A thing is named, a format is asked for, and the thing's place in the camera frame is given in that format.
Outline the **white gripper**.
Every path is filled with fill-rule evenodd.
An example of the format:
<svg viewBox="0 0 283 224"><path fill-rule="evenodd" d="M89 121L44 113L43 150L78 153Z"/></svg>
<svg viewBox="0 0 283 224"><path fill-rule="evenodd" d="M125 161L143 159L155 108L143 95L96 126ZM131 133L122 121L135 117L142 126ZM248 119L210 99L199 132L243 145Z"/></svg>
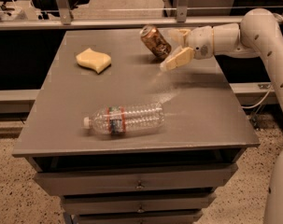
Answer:
<svg viewBox="0 0 283 224"><path fill-rule="evenodd" d="M170 29L168 34L180 46L160 64L160 69L163 72L183 66L193 58L197 60L208 59L214 54L213 28L211 26L199 27L193 30Z"/></svg>

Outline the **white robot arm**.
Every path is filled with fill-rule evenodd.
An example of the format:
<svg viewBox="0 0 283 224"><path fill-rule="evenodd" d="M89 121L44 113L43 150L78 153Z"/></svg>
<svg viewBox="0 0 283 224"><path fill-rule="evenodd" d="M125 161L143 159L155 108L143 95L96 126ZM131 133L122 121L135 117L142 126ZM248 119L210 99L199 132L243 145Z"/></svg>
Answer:
<svg viewBox="0 0 283 224"><path fill-rule="evenodd" d="M283 35L273 13L255 8L240 23L172 29L169 35L179 47L161 63L163 71L215 55L259 57L283 112ZM263 224L283 224L283 149L271 174Z"/></svg>

